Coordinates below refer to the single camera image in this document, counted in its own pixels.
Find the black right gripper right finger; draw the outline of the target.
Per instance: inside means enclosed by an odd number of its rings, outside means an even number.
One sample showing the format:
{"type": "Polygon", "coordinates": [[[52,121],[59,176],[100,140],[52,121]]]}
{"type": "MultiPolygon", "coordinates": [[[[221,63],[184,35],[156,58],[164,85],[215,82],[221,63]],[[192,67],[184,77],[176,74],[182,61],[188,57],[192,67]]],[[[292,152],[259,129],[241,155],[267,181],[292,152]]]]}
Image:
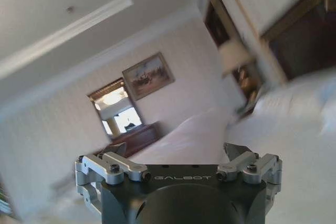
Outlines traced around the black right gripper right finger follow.
{"type": "Polygon", "coordinates": [[[232,182],[242,173],[244,182],[257,185],[266,183],[265,213],[269,213],[274,197],[281,191],[282,160],[274,154],[259,154],[248,147],[224,143],[224,151],[229,158],[226,164],[219,164],[216,178],[220,182],[232,182]]]}

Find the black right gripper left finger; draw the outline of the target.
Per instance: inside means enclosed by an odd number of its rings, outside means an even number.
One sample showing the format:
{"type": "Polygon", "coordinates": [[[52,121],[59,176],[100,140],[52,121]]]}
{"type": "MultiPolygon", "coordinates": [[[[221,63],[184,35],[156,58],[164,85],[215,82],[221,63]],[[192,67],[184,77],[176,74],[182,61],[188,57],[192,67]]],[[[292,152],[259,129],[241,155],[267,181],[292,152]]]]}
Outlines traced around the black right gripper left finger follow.
{"type": "Polygon", "coordinates": [[[79,156],[75,161],[76,189],[84,198],[85,205],[94,213],[102,212],[100,185],[103,181],[108,185],[118,185],[124,178],[132,182],[147,182],[151,178],[149,169],[144,164],[137,164],[115,152],[98,155],[79,156]]]}

